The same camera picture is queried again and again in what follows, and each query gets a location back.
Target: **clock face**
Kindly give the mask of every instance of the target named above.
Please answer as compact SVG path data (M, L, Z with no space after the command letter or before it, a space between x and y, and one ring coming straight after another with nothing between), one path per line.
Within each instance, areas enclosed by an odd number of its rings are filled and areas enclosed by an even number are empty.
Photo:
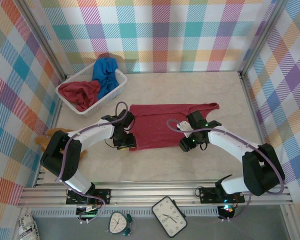
M152 207L152 211L171 238L177 235L188 224L179 209L168 196L156 203Z
M109 232L112 234L122 233L128 226L126 217L121 212L112 213L109 221Z

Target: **white laundry basket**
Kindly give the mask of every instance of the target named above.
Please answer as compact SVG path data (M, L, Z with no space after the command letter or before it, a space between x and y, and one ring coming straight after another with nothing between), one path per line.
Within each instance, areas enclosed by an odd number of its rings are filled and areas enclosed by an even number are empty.
M92 79L92 73L94 70L94 63L92 63L91 65L85 67L84 69L82 69L81 71L79 71L78 73L76 73L75 75L71 76L70 78L68 78L67 80L65 80L62 84L66 84L66 83L70 83L70 82L81 82L81 81L87 81L90 82ZM123 88L124 85L127 82L127 77L119 70L116 69L115 72L115 78L119 84L119 86L117 86L115 89L113 89L111 92L109 92L107 95L105 95L103 98L99 99L95 104L93 104L91 107L89 107L87 110L85 111L78 111L76 109L76 104L69 102L67 99L65 99L58 91L59 86L56 87L55 92L56 94L58 94L59 98L69 106L70 109L72 109L76 114L79 115L83 115L85 117L89 117L91 115L93 115L94 113L96 113L96 111L98 111L100 108L102 108L103 105L105 105L107 102L109 102L111 99L114 99L116 96L118 96Z

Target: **green alarm clock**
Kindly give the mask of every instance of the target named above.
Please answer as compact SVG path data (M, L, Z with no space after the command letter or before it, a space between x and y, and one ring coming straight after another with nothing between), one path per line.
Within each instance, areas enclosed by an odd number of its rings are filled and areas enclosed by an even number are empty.
M123 233L124 236L129 236L131 231L130 226L133 221L133 218L130 214L126 216L123 215L119 211L115 211L111 214L109 220L109 232L111 234L121 234Z

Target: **table surface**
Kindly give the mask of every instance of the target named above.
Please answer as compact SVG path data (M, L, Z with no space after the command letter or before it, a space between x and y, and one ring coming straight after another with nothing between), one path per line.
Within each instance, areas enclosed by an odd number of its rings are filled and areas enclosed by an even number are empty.
M236 72L127 74L122 93L96 114L84 117L62 104L57 127L78 130L114 115L119 101L131 104L208 104L220 109L207 116L240 137L259 143L247 100ZM178 146L130 152L112 149L100 141L87 149L79 163L81 173L92 182L216 180L241 174L242 164L226 151L208 145L183 152ZM55 176L46 173L45 183Z

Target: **colorful plaid wall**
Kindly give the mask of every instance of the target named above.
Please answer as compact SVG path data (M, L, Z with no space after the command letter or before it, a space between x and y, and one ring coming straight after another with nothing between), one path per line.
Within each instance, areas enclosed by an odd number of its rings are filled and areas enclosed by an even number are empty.
M248 74L266 142L283 164L300 219L300 0L290 0Z
M28 2L66 72L112 56L124 73L157 73L238 70L272 1Z
M16 224L40 160L34 137L51 124L59 78L13 0L0 0L0 240Z

